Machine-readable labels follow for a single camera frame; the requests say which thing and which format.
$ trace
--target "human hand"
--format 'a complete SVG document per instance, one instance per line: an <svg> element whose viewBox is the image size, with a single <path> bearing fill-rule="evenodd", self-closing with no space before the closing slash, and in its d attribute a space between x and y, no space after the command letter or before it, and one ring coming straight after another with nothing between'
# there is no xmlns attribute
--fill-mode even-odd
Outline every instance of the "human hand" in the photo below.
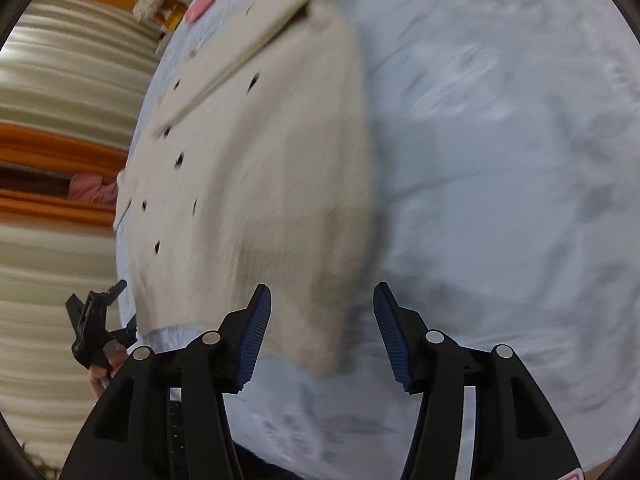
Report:
<svg viewBox="0 0 640 480"><path fill-rule="evenodd" d="M104 393L104 386L102 386L102 380L106 377L113 378L118 370L124 364L124 361L127 360L129 355L127 354L126 347L121 343L116 343L114 346L115 353L109 357L109 363L113 370L111 374L107 372L104 368L99 367L98 365L91 365L89 368L89 386L91 387L92 392L96 397L100 397Z"/></svg>

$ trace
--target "black spot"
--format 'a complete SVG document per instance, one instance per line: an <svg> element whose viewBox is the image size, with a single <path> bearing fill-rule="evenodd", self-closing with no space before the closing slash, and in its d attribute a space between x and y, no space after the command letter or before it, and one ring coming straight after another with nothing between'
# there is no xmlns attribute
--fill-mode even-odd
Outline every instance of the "black spot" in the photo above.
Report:
<svg viewBox="0 0 640 480"><path fill-rule="evenodd" d="M260 79L260 72L256 72L254 78L251 79L251 82L249 83L249 89L246 91L247 93L251 91L251 88L253 88L254 85L258 82L258 79Z"/></svg>

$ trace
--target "orange wooden frame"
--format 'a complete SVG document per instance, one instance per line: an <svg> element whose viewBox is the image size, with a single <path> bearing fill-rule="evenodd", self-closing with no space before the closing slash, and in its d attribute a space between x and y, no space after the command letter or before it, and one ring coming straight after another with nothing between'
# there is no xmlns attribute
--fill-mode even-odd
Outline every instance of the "orange wooden frame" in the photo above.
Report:
<svg viewBox="0 0 640 480"><path fill-rule="evenodd" d="M99 174L110 184L124 168L127 152L84 140L0 124L0 160L75 175ZM66 198L0 189L0 212L109 227L115 208Z"/></svg>

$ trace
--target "bed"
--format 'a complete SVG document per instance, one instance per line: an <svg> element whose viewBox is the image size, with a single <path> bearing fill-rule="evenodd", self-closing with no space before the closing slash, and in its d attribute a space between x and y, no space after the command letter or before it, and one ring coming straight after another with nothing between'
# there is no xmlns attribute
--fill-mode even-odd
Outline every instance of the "bed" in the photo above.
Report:
<svg viewBox="0 0 640 480"><path fill-rule="evenodd" d="M181 62L247 1L218 0L177 29L131 152ZM334 1L366 72L383 219L372 274L460 344L512 345L585 470L614 456L640 415L640 48L629 26L611 0ZM130 235L125 216L124 279ZM127 290L122 322L134 312ZM394 383L370 304L351 319L331 378L260 355L226 400L239 444L303 478L399 478L420 399ZM138 344L167 351L202 330L166 327Z"/></svg>

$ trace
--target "blue gripper pad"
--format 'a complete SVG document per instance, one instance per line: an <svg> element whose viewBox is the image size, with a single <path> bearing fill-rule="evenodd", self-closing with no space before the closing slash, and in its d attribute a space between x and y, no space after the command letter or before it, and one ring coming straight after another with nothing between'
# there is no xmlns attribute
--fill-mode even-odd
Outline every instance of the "blue gripper pad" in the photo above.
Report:
<svg viewBox="0 0 640 480"><path fill-rule="evenodd" d="M242 390L254 373L255 361L262 345L264 332L271 316L271 291L261 285L256 289L248 309L251 310L246 329L238 345L238 368L236 368L236 385Z"/></svg>
<svg viewBox="0 0 640 480"><path fill-rule="evenodd" d="M385 343L386 354L391 362L391 368L396 381L402 384L406 392L414 380L411 372L411 356L409 347L404 340L395 309L399 309L396 300L386 283L380 283L373 291L373 313L376 315L378 328Z"/></svg>

